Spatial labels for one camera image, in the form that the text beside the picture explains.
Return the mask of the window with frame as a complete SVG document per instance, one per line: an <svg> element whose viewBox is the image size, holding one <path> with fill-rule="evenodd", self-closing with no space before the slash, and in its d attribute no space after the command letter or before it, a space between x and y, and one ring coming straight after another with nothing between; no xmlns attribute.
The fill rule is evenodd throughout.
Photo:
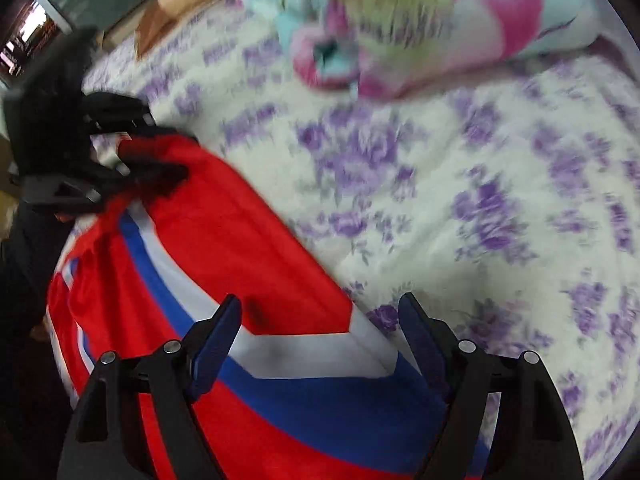
<svg viewBox="0 0 640 480"><path fill-rule="evenodd" d="M51 0L20 2L14 18L1 21L1 87L9 88L52 42L72 30Z"/></svg>

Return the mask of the folded floral teal blanket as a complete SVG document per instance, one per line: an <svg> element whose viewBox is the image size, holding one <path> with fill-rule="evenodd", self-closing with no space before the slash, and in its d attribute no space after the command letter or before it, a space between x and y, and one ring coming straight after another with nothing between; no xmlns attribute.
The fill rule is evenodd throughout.
<svg viewBox="0 0 640 480"><path fill-rule="evenodd" d="M587 47L591 0L240 0L270 21L297 76L388 100L433 78Z"/></svg>

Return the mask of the red pants with stripes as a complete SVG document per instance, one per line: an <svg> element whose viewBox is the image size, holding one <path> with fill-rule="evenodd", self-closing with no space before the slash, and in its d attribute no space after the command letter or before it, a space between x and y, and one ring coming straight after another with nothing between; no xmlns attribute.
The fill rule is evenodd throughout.
<svg viewBox="0 0 640 480"><path fill-rule="evenodd" d="M445 405L412 359L221 158L178 134L117 155L186 176L127 188L70 234L46 310L70 397L106 352L148 356L226 309L192 408L226 478L414 478Z"/></svg>

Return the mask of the purple floral bed sheet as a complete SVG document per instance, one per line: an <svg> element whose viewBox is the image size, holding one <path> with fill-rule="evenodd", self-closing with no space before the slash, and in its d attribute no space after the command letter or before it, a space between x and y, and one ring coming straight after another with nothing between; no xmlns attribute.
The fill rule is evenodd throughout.
<svg viewBox="0 0 640 480"><path fill-rule="evenodd" d="M608 44L388 104L301 84L266 22L218 3L85 88L131 94L244 176L390 339L414 292L486 350L537 350L585 475L639 421L639 86Z"/></svg>

